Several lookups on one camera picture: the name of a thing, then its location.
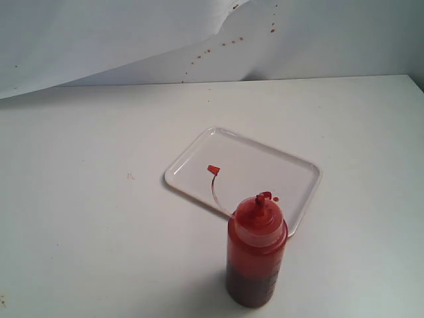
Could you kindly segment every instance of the rectangular tray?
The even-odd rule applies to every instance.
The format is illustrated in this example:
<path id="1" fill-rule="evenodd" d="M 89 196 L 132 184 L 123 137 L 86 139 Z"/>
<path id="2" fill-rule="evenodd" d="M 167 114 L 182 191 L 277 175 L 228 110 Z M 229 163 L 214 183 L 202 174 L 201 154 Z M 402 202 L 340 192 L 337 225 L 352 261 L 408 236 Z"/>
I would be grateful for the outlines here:
<path id="1" fill-rule="evenodd" d="M 165 172 L 165 180 L 183 193 L 218 209 L 211 193 L 208 165 L 221 168 L 215 180 L 219 201 L 228 211 L 247 197 L 271 191 L 280 200 L 292 236 L 322 177 L 314 164 L 240 136 L 227 129 L 204 131 Z"/>

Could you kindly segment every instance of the red squeeze bottle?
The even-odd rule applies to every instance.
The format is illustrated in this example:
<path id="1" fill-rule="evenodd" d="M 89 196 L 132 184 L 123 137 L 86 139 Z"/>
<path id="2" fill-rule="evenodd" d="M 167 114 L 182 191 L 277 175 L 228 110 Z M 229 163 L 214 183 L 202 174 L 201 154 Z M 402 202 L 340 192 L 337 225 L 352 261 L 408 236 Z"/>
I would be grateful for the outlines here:
<path id="1" fill-rule="evenodd" d="M 272 297 L 288 238 L 271 197 L 270 192 L 249 197 L 228 222 L 227 290 L 245 307 L 260 307 Z"/>

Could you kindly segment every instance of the white tabletop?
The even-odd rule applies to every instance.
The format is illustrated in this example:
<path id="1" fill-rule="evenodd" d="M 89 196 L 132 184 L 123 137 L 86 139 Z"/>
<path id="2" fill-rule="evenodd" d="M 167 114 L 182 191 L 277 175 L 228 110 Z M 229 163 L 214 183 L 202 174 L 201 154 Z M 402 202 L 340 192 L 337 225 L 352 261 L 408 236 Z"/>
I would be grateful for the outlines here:
<path id="1" fill-rule="evenodd" d="M 259 310 L 226 294 L 226 221 L 163 182 L 210 126 L 324 172 Z M 407 76 L 1 100 L 0 317 L 422 317 L 423 165 L 424 95 Z"/>

